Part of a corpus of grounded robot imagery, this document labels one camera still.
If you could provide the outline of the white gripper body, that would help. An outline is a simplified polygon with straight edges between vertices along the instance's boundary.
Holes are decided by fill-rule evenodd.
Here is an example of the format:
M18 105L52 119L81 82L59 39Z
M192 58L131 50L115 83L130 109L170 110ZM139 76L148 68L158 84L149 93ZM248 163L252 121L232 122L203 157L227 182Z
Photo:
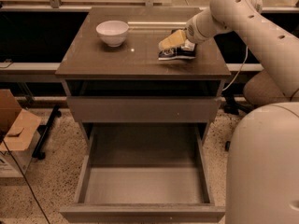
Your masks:
M189 41L194 44L202 44L215 35L231 33L232 29L218 22L207 9L194 15L186 22L185 33Z

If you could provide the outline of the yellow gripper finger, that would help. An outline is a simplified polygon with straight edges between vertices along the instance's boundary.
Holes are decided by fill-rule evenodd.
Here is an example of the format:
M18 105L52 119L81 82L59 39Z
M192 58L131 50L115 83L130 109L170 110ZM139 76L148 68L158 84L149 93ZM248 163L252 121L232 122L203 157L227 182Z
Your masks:
M168 50L185 44L187 37L184 30L176 30L158 44L159 50Z

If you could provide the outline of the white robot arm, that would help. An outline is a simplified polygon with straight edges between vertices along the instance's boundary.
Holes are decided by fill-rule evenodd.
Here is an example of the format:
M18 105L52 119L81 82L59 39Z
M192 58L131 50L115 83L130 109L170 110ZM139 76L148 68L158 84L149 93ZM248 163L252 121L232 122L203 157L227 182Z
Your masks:
M210 0L159 48L234 31L263 67L245 86L255 108L235 128L225 224L299 224L299 39L261 14L262 0Z

